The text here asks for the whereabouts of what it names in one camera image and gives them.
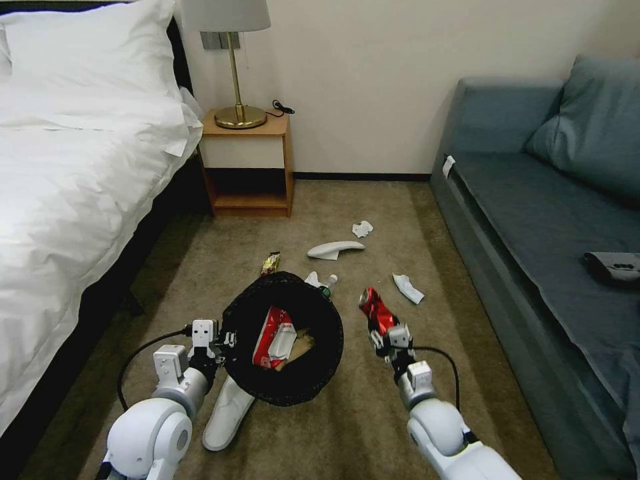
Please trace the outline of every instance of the power cord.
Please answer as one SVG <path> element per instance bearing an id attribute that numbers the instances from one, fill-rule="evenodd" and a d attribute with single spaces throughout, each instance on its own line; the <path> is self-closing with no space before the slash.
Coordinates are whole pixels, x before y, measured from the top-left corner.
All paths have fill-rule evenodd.
<path id="1" fill-rule="evenodd" d="M 124 364 L 122 365 L 122 368 L 120 369 L 120 374 L 118 374 L 118 399 L 120 400 L 120 405 L 122 405 L 122 408 L 123 408 L 124 411 L 127 411 L 129 409 L 129 407 L 127 406 L 127 402 L 125 400 L 125 396 L 122 393 L 122 382 L 123 382 L 123 380 L 125 378 L 125 372 L 127 371 L 127 367 L 129 366 L 129 364 L 138 355 L 138 353 L 142 352 L 142 350 L 144 350 L 145 348 L 150 347 L 154 343 L 158 343 L 159 341 L 162 341 L 164 339 L 168 339 L 168 338 L 171 338 L 171 337 L 176 337 L 178 335 L 186 335 L 186 336 L 190 337 L 191 336 L 191 324 L 185 325 L 185 327 L 182 330 L 176 330 L 176 331 L 173 331 L 173 332 L 165 333 L 164 335 L 160 335 L 159 337 L 154 338 L 153 340 L 150 340 L 150 341 L 146 342 L 144 345 L 141 345 L 140 347 L 136 348 L 136 350 L 134 350 L 134 352 L 132 354 L 130 354 L 130 356 L 124 362 Z"/>
<path id="2" fill-rule="evenodd" d="M 288 113 L 289 115 L 293 115 L 295 113 L 295 110 L 289 107 L 285 107 L 284 105 L 282 105 L 282 103 L 280 103 L 280 100 L 274 100 L 272 102 L 273 108 L 276 110 L 280 110 L 280 115 L 276 115 L 275 113 L 271 113 L 271 112 L 267 112 L 269 115 L 271 115 L 272 117 L 276 117 L 276 118 L 280 118 L 282 117 L 285 113 Z"/>
<path id="3" fill-rule="evenodd" d="M 444 358 L 446 358 L 447 360 L 449 360 L 449 363 L 451 364 L 451 368 L 453 370 L 453 380 L 454 380 L 454 384 L 455 384 L 455 408 L 460 411 L 460 377 L 458 376 L 458 367 L 456 367 L 455 362 L 453 360 L 453 358 L 451 358 L 451 356 L 445 352 L 444 350 L 440 350 L 436 347 L 427 347 L 427 346 L 420 346 L 420 347 L 411 347 L 411 348 L 404 348 L 402 350 L 426 350 L 426 351 L 431 351 L 434 353 L 438 353 L 440 355 L 442 355 Z"/>

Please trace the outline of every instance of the wall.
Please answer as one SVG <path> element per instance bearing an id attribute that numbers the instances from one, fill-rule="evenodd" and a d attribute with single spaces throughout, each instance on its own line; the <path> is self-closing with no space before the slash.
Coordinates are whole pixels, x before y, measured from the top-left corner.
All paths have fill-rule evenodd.
<path id="1" fill-rule="evenodd" d="M 638 0 L 269 0 L 269 11 L 270 29 L 242 35 L 241 92 L 296 109 L 298 171 L 427 173 L 460 77 L 566 77 L 580 52 L 640 51 Z M 227 52 L 184 40 L 199 102 L 232 105 Z"/>

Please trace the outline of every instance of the blue-gray sofa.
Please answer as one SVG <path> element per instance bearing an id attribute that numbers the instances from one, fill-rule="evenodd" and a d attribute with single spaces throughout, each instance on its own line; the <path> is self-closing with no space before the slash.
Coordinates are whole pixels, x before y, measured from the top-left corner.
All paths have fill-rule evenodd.
<path id="1" fill-rule="evenodd" d="M 526 153 L 563 86 L 461 80 L 431 188 L 562 478 L 637 478 L 640 292 L 581 257 L 640 252 L 640 210 Z"/>

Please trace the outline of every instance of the sofa armrest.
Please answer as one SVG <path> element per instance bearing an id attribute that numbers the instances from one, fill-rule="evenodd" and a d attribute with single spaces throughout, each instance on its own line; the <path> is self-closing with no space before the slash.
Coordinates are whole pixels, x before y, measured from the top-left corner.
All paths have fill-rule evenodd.
<path id="1" fill-rule="evenodd" d="M 564 82 L 463 78 L 458 82 L 436 165 L 456 152 L 522 152 L 559 109 Z"/>

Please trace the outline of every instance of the baseboard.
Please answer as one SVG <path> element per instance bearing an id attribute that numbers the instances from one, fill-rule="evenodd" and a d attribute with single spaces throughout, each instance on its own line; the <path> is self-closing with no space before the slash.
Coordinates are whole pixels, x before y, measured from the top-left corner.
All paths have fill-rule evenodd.
<path id="1" fill-rule="evenodd" d="M 298 180 L 350 180 L 350 181 L 414 181 L 427 182 L 430 173 L 340 173 L 340 172 L 293 172 Z"/>

